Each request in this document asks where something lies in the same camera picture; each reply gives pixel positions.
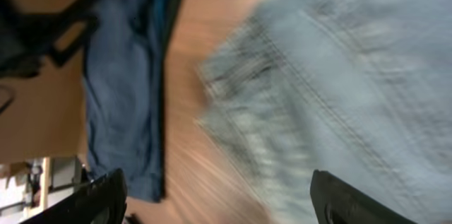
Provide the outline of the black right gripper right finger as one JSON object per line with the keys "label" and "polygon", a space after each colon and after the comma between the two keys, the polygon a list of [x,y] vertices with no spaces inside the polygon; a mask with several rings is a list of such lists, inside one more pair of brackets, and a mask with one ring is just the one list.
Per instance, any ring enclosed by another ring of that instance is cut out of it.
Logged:
{"label": "black right gripper right finger", "polygon": [[327,171],[314,170],[310,197],[319,224],[414,224]]}

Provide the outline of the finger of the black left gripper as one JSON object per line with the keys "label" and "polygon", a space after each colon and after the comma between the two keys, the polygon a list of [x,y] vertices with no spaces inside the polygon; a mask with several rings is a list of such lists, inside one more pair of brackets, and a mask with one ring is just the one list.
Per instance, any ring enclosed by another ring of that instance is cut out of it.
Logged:
{"label": "finger of the black left gripper", "polygon": [[[99,26],[90,11],[95,2],[75,0],[61,12],[26,14],[13,0],[1,0],[1,77],[37,76],[45,55],[58,67],[64,66]],[[54,43],[75,23],[85,23],[85,29],[68,47],[57,50]]]}

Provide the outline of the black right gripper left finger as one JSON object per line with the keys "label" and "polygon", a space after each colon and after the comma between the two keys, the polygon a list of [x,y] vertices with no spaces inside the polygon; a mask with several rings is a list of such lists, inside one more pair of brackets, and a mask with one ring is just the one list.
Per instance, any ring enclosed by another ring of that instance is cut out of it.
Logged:
{"label": "black right gripper left finger", "polygon": [[126,198],[124,173],[115,169],[21,224],[121,224]]}

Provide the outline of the light blue denim shorts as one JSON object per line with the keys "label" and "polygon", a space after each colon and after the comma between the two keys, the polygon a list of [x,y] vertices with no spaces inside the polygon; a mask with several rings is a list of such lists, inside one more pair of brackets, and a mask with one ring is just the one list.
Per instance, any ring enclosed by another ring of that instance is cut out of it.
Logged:
{"label": "light blue denim shorts", "polygon": [[315,170],[451,219],[451,0],[264,0],[200,75],[201,125],[275,222],[316,222]]}

